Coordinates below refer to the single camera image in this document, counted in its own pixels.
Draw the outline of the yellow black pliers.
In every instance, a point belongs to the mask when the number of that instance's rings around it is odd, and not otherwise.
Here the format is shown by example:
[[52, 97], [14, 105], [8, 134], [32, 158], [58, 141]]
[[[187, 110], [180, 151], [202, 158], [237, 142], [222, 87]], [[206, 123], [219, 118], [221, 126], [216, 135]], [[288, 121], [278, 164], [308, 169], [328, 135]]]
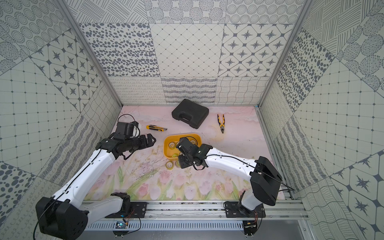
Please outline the yellow black pliers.
[[220, 126], [220, 130], [221, 130], [221, 132], [222, 132], [222, 134], [224, 134], [224, 132], [225, 132], [225, 115], [224, 114], [222, 114], [222, 115], [220, 115], [220, 114], [217, 114], [217, 117], [218, 117], [218, 124], [219, 124], [219, 126]]

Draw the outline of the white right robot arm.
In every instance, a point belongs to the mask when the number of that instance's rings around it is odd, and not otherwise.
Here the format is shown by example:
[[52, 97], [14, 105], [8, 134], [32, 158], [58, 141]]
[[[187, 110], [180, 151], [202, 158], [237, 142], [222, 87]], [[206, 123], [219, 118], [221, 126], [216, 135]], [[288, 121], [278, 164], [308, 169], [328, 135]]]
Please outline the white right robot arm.
[[240, 158], [224, 153], [210, 145], [197, 146], [186, 138], [180, 138], [176, 148], [182, 153], [178, 159], [182, 169], [201, 166], [216, 168], [234, 174], [250, 182], [251, 190], [240, 197], [240, 205], [253, 211], [264, 204], [275, 206], [282, 184], [282, 176], [274, 165], [265, 157], [257, 160]]

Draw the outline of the black plastic tool case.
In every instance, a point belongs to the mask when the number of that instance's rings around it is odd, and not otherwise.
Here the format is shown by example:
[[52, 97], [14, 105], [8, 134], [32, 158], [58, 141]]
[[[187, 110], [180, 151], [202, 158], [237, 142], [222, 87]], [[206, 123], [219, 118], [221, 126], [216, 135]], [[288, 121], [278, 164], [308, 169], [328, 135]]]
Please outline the black plastic tool case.
[[172, 111], [175, 120], [182, 121], [194, 129], [198, 129], [209, 114], [207, 107], [201, 106], [188, 99], [183, 99], [181, 103]]

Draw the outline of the yellow black utility knife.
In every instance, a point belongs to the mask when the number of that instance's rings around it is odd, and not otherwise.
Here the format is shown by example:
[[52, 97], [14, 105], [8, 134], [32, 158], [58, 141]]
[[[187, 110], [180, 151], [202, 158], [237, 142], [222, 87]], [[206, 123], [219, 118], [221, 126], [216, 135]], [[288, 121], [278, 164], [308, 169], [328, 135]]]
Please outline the yellow black utility knife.
[[155, 125], [147, 125], [146, 128], [148, 130], [159, 131], [159, 132], [164, 132], [167, 130], [167, 128], [163, 128], [163, 127], [159, 127], [159, 126], [155, 126]]

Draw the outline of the yellow plastic storage box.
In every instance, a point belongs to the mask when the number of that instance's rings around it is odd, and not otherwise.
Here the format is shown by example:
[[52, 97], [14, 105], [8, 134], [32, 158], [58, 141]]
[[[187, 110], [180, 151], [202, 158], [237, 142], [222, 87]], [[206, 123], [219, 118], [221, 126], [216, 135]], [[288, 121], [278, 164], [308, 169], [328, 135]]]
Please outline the yellow plastic storage box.
[[186, 137], [190, 140], [191, 143], [200, 146], [202, 144], [202, 139], [198, 134], [179, 134], [171, 135], [165, 138], [164, 140], [164, 156], [170, 161], [176, 161], [181, 152], [176, 148], [177, 144], [180, 141], [180, 138]]

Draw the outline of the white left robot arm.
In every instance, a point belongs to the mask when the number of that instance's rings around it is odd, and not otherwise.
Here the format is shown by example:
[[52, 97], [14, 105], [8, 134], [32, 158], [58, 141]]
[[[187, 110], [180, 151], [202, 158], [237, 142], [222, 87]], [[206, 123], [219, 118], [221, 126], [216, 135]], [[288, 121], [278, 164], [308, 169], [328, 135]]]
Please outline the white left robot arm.
[[34, 231], [39, 230], [63, 240], [77, 239], [86, 227], [110, 215], [122, 219], [131, 215], [131, 197], [122, 192], [112, 193], [107, 199], [82, 208], [85, 196], [102, 173], [124, 152], [131, 154], [152, 147], [156, 139], [151, 135], [137, 138], [109, 137], [101, 140], [90, 159], [52, 197], [42, 197], [36, 204], [38, 221]]

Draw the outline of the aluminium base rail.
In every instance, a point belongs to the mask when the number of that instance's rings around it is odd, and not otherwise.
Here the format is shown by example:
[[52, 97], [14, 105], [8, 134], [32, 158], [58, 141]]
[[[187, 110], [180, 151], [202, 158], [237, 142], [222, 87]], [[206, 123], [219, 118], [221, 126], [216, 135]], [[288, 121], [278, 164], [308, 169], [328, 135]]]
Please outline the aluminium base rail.
[[243, 225], [265, 223], [267, 221], [309, 220], [301, 201], [282, 200], [275, 206], [257, 208], [256, 213], [242, 217], [235, 213], [231, 218], [230, 210], [224, 201], [149, 201], [145, 215], [130, 217], [127, 223], [122, 218], [101, 219], [90, 224], [87, 231], [189, 231], [189, 230], [243, 230]]

